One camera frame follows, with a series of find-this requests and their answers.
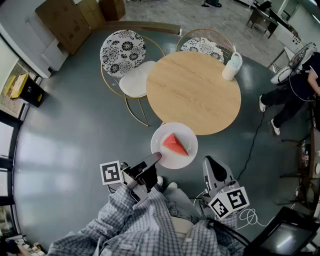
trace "black shirt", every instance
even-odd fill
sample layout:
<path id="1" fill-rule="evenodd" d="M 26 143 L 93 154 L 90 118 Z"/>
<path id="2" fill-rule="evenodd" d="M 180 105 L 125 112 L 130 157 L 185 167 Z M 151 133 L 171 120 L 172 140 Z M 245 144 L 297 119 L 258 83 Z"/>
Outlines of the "black shirt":
<path id="1" fill-rule="evenodd" d="M 320 84 L 320 53 L 315 52 L 314 55 L 312 55 L 308 61 L 306 61 L 302 65 L 302 71 L 299 74 L 296 74 L 295 76 L 290 78 L 291 82 L 291 88 L 293 92 L 302 100 L 305 101 L 314 101 L 319 96 L 316 94 L 316 92 L 312 89 L 311 85 L 308 83 L 308 76 L 310 69 L 313 69 L 313 71 L 317 75 L 316 82 L 318 85 Z"/>

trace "floral cushion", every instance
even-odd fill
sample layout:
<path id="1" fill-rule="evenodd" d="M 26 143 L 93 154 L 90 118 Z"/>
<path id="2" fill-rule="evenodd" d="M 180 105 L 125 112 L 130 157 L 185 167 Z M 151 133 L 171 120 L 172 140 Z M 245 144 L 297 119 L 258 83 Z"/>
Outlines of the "floral cushion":
<path id="1" fill-rule="evenodd" d="M 100 50 L 101 64 L 107 73 L 121 78 L 129 70 L 139 66 L 146 56 L 146 45 L 138 33 L 119 30 L 104 41 Z"/>
<path id="2" fill-rule="evenodd" d="M 182 45 L 181 51 L 199 52 L 215 57 L 221 63 L 225 61 L 224 53 L 220 49 L 220 46 L 214 41 L 204 37 L 195 37 L 186 41 Z"/>

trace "monitor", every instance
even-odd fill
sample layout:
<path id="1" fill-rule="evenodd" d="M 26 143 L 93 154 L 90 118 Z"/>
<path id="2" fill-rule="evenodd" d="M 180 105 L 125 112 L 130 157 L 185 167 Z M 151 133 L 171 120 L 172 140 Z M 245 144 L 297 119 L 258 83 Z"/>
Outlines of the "monitor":
<path id="1" fill-rule="evenodd" d="M 245 256 L 292 256 L 317 234 L 320 222 L 283 207 L 270 224 L 244 250 Z"/>

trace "black pants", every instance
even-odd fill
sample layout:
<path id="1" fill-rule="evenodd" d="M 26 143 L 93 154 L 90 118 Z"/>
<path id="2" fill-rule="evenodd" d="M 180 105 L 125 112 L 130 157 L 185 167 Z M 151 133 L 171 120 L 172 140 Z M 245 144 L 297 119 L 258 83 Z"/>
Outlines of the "black pants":
<path id="1" fill-rule="evenodd" d="M 267 106 L 285 104 L 281 112 L 273 119 L 273 124 L 277 128 L 292 118 L 305 103 L 295 95 L 289 84 L 283 85 L 280 89 L 272 90 L 267 94 L 262 94 L 261 102 Z"/>

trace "chair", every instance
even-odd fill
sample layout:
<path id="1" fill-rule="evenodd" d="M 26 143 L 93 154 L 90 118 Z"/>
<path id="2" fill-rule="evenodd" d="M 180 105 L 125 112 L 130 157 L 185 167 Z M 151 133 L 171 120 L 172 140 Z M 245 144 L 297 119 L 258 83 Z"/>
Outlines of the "chair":
<path id="1" fill-rule="evenodd" d="M 211 28 L 197 28 L 184 34 L 176 45 L 176 51 L 196 51 L 215 57 L 224 64 L 236 50 L 221 33 Z"/>
<path id="2" fill-rule="evenodd" d="M 100 50 L 100 61 L 101 75 L 109 89 L 124 98 L 127 109 L 137 121 L 149 126 L 140 99 L 147 97 L 147 77 L 156 62 L 153 60 L 143 62 L 147 49 L 144 40 L 154 44 L 161 56 L 165 56 L 164 51 L 152 39 L 131 30 L 119 30 L 104 41 Z M 104 73 L 108 73 L 116 84 L 111 83 L 110 86 Z M 117 85 L 121 89 L 119 92 L 116 89 Z M 133 114 L 128 99 L 138 100 L 145 122 Z"/>

